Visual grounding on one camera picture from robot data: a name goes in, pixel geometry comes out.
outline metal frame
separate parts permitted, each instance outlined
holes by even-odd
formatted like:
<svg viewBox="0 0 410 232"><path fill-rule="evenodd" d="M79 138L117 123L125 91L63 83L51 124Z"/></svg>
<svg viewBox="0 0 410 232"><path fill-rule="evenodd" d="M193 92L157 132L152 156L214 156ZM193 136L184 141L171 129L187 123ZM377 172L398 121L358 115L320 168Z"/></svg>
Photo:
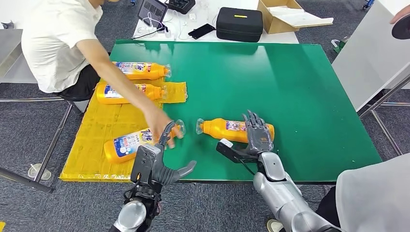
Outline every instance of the metal frame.
<svg viewBox="0 0 410 232"><path fill-rule="evenodd" d="M379 100L377 100L373 105L371 105L367 110L365 110L359 117L360 119L363 119L364 116L366 116L368 113L371 113L374 118L376 119L377 123L383 130L384 135L386 135L387 139L389 140L390 144L392 145L393 149L398 155L402 155L403 153L401 152L400 148L397 146L395 140L393 139L392 135L386 128L386 126L383 124L382 120L380 119L379 115L376 113L376 108L379 106L394 106L394 107L409 107L410 103L405 103L405 102L385 102L389 97L391 97L394 93L396 93L399 89L401 89L403 86L407 85L407 83L410 82L410 74L401 80L399 83L397 83L393 88L391 88L383 97L381 97Z"/></svg>
<svg viewBox="0 0 410 232"><path fill-rule="evenodd" d="M64 101L63 98L60 97L53 97L53 98L25 98L25 99L0 99L0 102L55 102L55 101ZM64 129L65 123L67 122L67 118L70 114L70 111L72 109L74 109L78 114L81 114L81 110L77 108L77 106L75 106L75 104L73 104L70 101L68 102L68 107L67 110L64 113L64 116L62 118L62 120L60 121L59 127L57 128L56 133L54 134L53 139L51 140L50 146L47 149L47 152L43 158L43 162L40 166L40 169L37 173L37 175L35 176L34 180L30 180L28 178L25 178L23 176L20 176L16 173L13 173L11 171L8 171L7 169L4 169L2 167L0 167L0 176L3 176L7 179L13 180L15 182L18 182L20 184L38 189L40 191L43 192L47 192L47 193L52 193L53 192L53 188L45 186L43 184L40 184L40 180L41 180L41 176L43 176L43 173L45 171L45 167L48 163L48 161L50 160L51 154L54 151L54 148L56 147L57 141L59 140L59 137L61 135L62 130Z"/></svg>

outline white shoe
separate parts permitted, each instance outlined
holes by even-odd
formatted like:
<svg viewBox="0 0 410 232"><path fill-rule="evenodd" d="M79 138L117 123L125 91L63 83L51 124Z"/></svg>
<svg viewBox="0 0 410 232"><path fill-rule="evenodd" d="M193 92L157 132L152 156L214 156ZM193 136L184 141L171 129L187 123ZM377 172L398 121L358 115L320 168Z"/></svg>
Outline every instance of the white shoe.
<svg viewBox="0 0 410 232"><path fill-rule="evenodd" d="M283 225L280 221L275 219L270 219L266 223L266 227L268 228L269 232L279 232L283 229Z"/></svg>

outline gray carpet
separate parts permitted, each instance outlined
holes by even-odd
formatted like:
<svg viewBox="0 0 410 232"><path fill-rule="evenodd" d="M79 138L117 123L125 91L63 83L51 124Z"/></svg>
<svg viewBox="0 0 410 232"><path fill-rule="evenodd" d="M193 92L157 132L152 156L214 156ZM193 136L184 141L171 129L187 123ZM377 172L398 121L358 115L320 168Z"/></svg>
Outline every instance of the gray carpet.
<svg viewBox="0 0 410 232"><path fill-rule="evenodd" d="M300 0L313 14L335 18L333 26L302 29L296 34L301 43L321 44L330 61L336 57L330 41L351 34L365 15L361 0ZM96 34L111 51L115 39L129 38L136 26L137 9L126 0L103 6L104 15ZM35 85L0 84L0 98L49 96ZM410 102L410 92L402 90L394 101ZM64 102L0 103L0 166L27 175L31 163L42 161L67 105ZM410 109L378 110L403 152L408 142ZM57 179L70 152L81 116L70 114L67 126L53 153L48 169L56 188L46 194L0 178L0 221L5 232L108 231L121 208L125 183L72 183ZM363 124L383 160L395 157L390 144L373 117ZM306 199L316 208L323 197L322 186L302 186ZM175 184L163 189L163 212L154 221L155 232L263 232L272 218L261 197L250 184Z"/></svg>

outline bottle label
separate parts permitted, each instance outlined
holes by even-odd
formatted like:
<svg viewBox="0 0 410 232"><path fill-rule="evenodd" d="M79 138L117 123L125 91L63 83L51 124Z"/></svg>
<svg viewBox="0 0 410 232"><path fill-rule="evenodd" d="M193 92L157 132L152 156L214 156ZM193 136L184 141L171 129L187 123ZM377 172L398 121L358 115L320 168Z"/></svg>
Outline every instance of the bottle label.
<svg viewBox="0 0 410 232"><path fill-rule="evenodd" d="M141 92L145 93L146 91L146 84L135 84L135 87L139 89ZM104 97L106 98L123 98L119 93L117 93L111 85L106 85L104 90Z"/></svg>
<svg viewBox="0 0 410 232"><path fill-rule="evenodd" d="M137 152L140 145L153 142L151 130L145 129L114 139L114 147L118 157L123 157Z"/></svg>
<svg viewBox="0 0 410 232"><path fill-rule="evenodd" d="M111 85L106 85L104 90L104 97L106 98L123 98L119 93L117 93Z"/></svg>
<svg viewBox="0 0 410 232"><path fill-rule="evenodd" d="M226 129L230 131L246 131L244 122L226 121Z"/></svg>
<svg viewBox="0 0 410 232"><path fill-rule="evenodd" d="M133 73L140 73L146 70L148 72L151 71L151 64L148 62L116 62L116 66L123 72L124 74L133 74Z"/></svg>

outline human hand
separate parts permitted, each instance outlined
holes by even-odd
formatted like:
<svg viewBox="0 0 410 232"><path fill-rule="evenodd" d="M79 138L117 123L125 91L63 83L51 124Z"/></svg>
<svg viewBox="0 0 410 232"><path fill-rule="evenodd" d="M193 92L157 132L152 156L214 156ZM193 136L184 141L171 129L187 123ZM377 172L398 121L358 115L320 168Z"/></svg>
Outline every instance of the human hand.
<svg viewBox="0 0 410 232"><path fill-rule="evenodd" d="M399 19L401 19L403 16L410 14L410 5L406 6L403 8L401 11L399 11L393 18L390 20L390 24L395 24Z"/></svg>
<svg viewBox="0 0 410 232"><path fill-rule="evenodd" d="M156 106L152 107L150 110L147 110L145 113L145 120L149 128L152 130L152 135L156 140L160 138L165 127L171 122L171 119L167 116L167 114ZM176 126L172 128L171 132L179 139L183 137L182 132ZM175 147L175 142L172 136L170 136L170 140L168 140L168 146L169 148Z"/></svg>

